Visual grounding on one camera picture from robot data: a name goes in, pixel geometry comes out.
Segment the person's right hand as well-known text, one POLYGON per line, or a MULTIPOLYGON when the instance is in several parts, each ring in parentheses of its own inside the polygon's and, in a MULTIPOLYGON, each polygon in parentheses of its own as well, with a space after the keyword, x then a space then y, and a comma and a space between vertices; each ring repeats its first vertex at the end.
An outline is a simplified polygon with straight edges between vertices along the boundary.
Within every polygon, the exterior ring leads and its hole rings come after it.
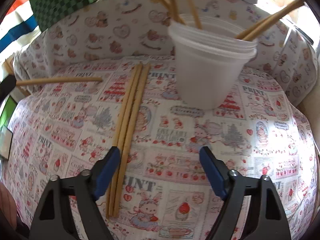
POLYGON ((13 196, 9 190, 0 182, 0 207, 4 217, 13 229, 17 227, 17 207, 13 196))

